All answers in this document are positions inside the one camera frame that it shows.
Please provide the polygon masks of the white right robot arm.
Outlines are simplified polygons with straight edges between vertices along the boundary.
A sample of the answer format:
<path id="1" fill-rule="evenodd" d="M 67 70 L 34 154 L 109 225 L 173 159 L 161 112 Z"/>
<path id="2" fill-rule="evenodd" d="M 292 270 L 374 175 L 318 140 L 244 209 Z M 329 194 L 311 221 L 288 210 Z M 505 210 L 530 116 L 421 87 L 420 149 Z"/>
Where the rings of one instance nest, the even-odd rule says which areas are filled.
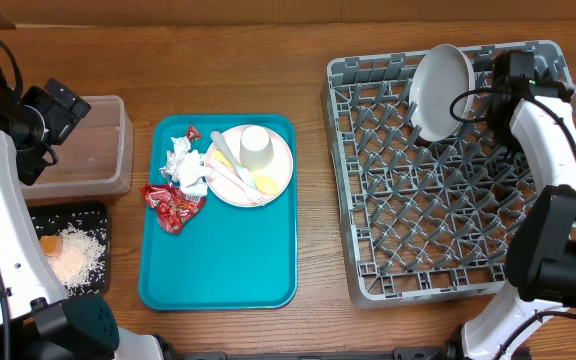
<path id="1" fill-rule="evenodd" d="M 454 333 L 448 359 L 527 359 L 524 341 L 548 320 L 576 320 L 576 85 L 541 77 L 532 53 L 494 60 L 483 122 L 522 153 L 536 200 L 505 256 L 506 280 L 485 309 Z"/>

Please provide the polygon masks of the large red snack wrapper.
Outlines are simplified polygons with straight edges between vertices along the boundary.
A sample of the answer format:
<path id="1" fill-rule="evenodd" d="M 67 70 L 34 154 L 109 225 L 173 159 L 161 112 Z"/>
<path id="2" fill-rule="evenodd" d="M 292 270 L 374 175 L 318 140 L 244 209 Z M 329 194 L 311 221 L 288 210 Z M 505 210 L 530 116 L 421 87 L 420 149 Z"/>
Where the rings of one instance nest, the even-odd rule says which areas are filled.
<path id="1" fill-rule="evenodd" d="M 146 204 L 155 211 L 160 227 L 173 235 L 178 235 L 206 203 L 204 197 L 186 195 L 171 185 L 147 183 L 140 192 Z"/>

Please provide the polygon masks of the white paper cup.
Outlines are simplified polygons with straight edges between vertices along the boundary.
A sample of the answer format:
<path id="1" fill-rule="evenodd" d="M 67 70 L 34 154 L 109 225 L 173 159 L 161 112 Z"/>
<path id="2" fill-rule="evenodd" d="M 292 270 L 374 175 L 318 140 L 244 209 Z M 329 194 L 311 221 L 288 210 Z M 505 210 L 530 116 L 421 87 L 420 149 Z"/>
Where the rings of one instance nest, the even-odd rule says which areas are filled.
<path id="1" fill-rule="evenodd" d="M 272 139 L 264 127 L 251 125 L 240 137 L 240 162 L 251 171 L 267 167 L 274 156 Z"/>

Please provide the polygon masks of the white napkin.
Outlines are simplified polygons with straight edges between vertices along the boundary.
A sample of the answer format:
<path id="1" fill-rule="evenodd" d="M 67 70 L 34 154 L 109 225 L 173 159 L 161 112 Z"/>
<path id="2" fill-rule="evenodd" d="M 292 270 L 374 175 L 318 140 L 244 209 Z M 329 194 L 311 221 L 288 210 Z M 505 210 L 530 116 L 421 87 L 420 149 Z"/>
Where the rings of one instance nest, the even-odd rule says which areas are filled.
<path id="1" fill-rule="evenodd" d="M 213 170 L 204 164 L 205 155 L 191 149 L 187 136 L 171 137 L 173 149 L 166 152 L 166 163 L 160 168 L 162 177 L 169 185 L 191 198 L 205 197 L 208 194 L 206 177 Z"/>

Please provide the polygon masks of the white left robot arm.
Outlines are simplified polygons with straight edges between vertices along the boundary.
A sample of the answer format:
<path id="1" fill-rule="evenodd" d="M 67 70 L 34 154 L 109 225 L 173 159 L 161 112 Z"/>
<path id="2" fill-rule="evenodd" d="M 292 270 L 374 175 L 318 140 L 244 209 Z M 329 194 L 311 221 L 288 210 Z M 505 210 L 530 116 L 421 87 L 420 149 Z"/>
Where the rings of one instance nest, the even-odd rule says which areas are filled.
<path id="1" fill-rule="evenodd" d="M 0 359 L 174 359 L 158 335 L 117 325 L 98 295 L 69 296 L 40 247 L 21 187 L 57 164 L 90 110 L 56 80 L 10 87 L 0 67 Z"/>

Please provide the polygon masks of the orange food cube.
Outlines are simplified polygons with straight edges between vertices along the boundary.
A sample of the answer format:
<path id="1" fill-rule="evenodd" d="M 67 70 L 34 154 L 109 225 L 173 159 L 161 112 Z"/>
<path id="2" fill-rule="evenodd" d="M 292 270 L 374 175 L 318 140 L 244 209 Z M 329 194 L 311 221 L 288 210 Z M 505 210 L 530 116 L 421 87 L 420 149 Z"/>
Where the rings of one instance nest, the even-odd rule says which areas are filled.
<path id="1" fill-rule="evenodd" d="M 40 246 L 47 257 L 59 257 L 63 249 L 63 239 L 59 235 L 44 235 L 40 238 Z"/>

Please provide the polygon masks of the grey shallow bowl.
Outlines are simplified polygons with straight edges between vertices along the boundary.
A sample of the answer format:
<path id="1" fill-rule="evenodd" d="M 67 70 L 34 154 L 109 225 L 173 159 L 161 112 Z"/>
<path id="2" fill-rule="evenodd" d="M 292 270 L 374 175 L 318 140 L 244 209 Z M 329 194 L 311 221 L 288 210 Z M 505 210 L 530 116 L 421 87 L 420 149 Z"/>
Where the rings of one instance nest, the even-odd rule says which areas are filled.
<path id="1" fill-rule="evenodd" d="M 457 47 L 441 44 L 422 58 L 415 70 L 409 102 L 416 105 L 411 116 L 419 136 L 435 142 L 452 135 L 461 126 L 450 114 L 450 104 L 462 93 L 475 89 L 470 60 Z"/>

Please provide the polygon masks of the white rice pile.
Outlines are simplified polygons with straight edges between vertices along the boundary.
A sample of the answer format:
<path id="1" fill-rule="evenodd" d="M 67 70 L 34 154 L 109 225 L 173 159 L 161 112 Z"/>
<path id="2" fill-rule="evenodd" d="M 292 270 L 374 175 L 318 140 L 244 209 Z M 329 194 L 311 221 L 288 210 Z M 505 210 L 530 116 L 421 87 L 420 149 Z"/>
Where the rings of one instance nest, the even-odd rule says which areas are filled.
<path id="1" fill-rule="evenodd" d="M 72 224 L 56 235 L 63 239 L 62 253 L 59 257 L 45 256 L 48 264 L 70 295 L 88 292 L 105 270 L 102 258 L 106 245 L 99 243 L 93 231 Z"/>

